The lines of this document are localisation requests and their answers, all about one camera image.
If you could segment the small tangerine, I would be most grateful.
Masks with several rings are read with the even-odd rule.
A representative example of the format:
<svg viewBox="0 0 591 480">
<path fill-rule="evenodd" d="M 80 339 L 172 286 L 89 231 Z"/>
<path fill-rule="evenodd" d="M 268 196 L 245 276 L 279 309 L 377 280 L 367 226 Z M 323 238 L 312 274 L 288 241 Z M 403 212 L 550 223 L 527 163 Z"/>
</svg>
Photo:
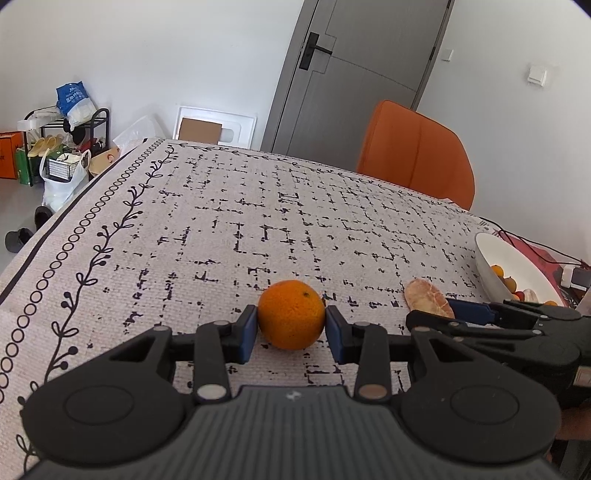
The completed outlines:
<svg viewBox="0 0 591 480">
<path fill-rule="evenodd" d="M 504 276 L 504 270 L 500 265 L 492 265 L 491 269 L 494 271 L 494 273 L 498 276 L 498 277 L 503 277 Z"/>
</svg>

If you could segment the brown kiwi back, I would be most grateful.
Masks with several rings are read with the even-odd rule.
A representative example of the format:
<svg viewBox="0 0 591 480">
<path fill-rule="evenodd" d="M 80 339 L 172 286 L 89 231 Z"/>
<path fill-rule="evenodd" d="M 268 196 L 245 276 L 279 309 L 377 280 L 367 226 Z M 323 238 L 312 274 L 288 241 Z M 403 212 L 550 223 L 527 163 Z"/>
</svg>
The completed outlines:
<svg viewBox="0 0 591 480">
<path fill-rule="evenodd" d="M 512 277 L 505 277 L 503 282 L 511 293 L 515 293 L 517 291 L 517 282 Z"/>
</svg>

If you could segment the orange red table mat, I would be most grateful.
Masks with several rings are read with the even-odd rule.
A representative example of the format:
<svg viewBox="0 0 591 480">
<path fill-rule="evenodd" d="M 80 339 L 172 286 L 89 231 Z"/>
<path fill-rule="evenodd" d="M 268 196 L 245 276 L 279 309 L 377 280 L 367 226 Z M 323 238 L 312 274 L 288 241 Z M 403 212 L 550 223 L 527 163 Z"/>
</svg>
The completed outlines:
<svg viewBox="0 0 591 480">
<path fill-rule="evenodd" d="M 504 229 L 495 232 L 505 242 L 524 254 L 549 280 L 553 288 L 559 293 L 564 303 L 569 307 L 577 307 L 586 292 L 565 289 L 560 285 L 562 267 L 564 265 L 575 265 L 590 269 L 590 264 L 585 260 L 576 259 L 569 255 L 562 255 L 558 250 L 531 241 Z"/>
</svg>

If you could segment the white ceramic plate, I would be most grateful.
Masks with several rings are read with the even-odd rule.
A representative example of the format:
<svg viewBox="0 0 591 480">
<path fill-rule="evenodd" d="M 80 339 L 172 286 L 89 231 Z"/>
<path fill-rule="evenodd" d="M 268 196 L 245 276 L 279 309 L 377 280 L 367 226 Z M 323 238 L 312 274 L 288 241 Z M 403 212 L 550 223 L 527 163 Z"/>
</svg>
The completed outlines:
<svg viewBox="0 0 591 480">
<path fill-rule="evenodd" d="M 518 290 L 532 290 L 541 303 L 554 301 L 559 306 L 565 306 L 558 290 L 543 272 L 500 237 L 484 232 L 477 233 L 475 258 L 481 284 L 491 302 L 512 299 L 505 283 L 492 269 L 494 265 L 498 265 L 503 269 L 505 277 L 515 280 Z"/>
</svg>

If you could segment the patterned white tablecloth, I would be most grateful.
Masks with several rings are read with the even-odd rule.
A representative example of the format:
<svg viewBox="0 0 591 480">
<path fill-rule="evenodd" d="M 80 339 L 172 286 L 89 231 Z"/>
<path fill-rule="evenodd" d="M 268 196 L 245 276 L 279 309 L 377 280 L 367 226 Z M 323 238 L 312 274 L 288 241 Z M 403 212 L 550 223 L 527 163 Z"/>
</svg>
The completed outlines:
<svg viewBox="0 0 591 480">
<path fill-rule="evenodd" d="M 20 419 L 46 381 L 156 326 L 232 321 L 271 284 L 311 286 L 346 320 L 405 329 L 424 278 L 481 301 L 485 220 L 310 161 L 150 139 L 89 183 L 1 276 L 1 475 L 36 462 Z"/>
</svg>

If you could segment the orange chair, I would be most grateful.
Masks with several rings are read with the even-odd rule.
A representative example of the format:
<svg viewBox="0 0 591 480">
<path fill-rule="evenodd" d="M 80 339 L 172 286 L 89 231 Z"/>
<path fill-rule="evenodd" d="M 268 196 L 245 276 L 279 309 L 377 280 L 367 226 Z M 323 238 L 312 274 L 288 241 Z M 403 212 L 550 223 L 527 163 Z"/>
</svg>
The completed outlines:
<svg viewBox="0 0 591 480">
<path fill-rule="evenodd" d="M 444 125 L 398 103 L 377 104 L 356 172 L 469 210 L 475 198 L 473 169 L 459 137 Z"/>
</svg>

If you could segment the brown cardboard piece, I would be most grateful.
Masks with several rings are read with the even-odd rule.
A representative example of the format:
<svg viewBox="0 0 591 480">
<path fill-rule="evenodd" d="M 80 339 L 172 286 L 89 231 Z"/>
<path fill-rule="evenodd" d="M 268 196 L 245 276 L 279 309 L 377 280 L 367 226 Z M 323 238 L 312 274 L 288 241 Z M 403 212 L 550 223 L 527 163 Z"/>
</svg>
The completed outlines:
<svg viewBox="0 0 591 480">
<path fill-rule="evenodd" d="M 177 138 L 182 141 L 217 145 L 221 139 L 222 125 L 184 117 L 180 122 Z"/>
</svg>

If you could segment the white foam packaging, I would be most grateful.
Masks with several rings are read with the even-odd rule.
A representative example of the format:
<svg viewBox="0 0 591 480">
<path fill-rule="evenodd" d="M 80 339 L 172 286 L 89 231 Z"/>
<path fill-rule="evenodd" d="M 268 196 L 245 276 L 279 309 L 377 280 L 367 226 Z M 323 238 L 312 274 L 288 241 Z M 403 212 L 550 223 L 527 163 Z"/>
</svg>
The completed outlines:
<svg viewBox="0 0 591 480">
<path fill-rule="evenodd" d="M 256 117 L 180 106 L 172 138 L 249 149 L 255 127 Z"/>
</svg>

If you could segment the white plastic bag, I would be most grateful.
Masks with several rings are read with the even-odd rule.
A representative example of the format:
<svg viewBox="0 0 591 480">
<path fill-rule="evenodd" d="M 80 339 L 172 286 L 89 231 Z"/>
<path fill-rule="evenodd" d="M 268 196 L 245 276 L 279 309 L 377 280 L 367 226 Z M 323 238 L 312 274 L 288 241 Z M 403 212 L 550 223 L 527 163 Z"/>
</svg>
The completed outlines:
<svg viewBox="0 0 591 480">
<path fill-rule="evenodd" d="M 113 139 L 121 156 L 139 146 L 145 139 L 165 138 L 166 134 L 153 115 L 144 115 Z"/>
</svg>

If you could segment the black slipper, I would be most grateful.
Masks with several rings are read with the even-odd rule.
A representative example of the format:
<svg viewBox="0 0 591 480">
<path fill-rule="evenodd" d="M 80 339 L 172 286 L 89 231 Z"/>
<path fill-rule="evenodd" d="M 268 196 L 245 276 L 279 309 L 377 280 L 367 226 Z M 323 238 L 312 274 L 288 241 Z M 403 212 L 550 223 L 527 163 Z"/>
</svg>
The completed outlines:
<svg viewBox="0 0 591 480">
<path fill-rule="evenodd" d="M 18 253 L 33 237 L 34 233 L 28 228 L 9 231 L 5 235 L 5 248 L 10 253 Z"/>
</svg>

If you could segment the black metal rack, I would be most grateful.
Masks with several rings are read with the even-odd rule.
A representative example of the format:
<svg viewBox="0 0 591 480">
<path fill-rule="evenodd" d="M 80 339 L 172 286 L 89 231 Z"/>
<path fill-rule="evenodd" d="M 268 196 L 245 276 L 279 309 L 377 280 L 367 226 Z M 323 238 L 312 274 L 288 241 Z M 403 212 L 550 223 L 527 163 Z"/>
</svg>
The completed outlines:
<svg viewBox="0 0 591 480">
<path fill-rule="evenodd" d="M 109 148 L 110 124 L 108 108 L 97 109 L 88 121 L 73 127 L 57 107 L 50 106 L 30 111 L 17 123 L 17 129 L 23 135 L 24 151 L 29 157 L 34 145 L 47 135 L 58 136 L 79 151 L 89 150 L 98 155 Z"/>
</svg>

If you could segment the blue white bag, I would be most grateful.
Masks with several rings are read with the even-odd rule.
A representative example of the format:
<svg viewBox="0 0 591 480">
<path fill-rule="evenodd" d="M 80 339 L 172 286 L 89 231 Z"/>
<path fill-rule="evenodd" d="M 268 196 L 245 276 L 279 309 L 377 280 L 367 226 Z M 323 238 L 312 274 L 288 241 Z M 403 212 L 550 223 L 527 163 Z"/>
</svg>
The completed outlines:
<svg viewBox="0 0 591 480">
<path fill-rule="evenodd" d="M 56 89 L 56 106 L 71 128 L 89 121 L 97 108 L 82 81 L 64 84 Z"/>
</svg>

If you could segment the grey door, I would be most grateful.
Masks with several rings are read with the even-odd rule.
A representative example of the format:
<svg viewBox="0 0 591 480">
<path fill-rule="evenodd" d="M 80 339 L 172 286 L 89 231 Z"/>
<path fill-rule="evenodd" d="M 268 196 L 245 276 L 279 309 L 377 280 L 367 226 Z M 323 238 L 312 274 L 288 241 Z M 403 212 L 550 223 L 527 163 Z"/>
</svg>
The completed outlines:
<svg viewBox="0 0 591 480">
<path fill-rule="evenodd" d="M 450 0 L 320 0 L 301 7 L 260 148 L 355 170 L 377 104 L 417 108 L 443 41 Z M 308 33 L 315 52 L 298 68 Z"/>
</svg>

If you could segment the orange box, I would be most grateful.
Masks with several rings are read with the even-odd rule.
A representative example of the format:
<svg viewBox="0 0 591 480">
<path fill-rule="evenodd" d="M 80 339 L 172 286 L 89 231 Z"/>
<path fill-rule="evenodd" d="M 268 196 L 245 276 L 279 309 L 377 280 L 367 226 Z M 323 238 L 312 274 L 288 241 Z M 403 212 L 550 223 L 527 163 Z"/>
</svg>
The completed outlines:
<svg viewBox="0 0 591 480">
<path fill-rule="evenodd" d="M 0 133 L 0 177 L 17 179 L 15 163 L 16 150 L 23 146 L 23 135 L 20 131 Z"/>
</svg>

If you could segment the white light switch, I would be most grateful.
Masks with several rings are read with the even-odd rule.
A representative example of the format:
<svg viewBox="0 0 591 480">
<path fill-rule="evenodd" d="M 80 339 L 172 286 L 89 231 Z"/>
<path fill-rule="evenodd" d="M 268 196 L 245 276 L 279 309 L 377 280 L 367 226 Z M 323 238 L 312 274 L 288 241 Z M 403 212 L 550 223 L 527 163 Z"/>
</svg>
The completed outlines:
<svg viewBox="0 0 591 480">
<path fill-rule="evenodd" d="M 543 88 L 548 79 L 548 69 L 541 65 L 531 65 L 527 74 L 527 82 Z"/>
</svg>

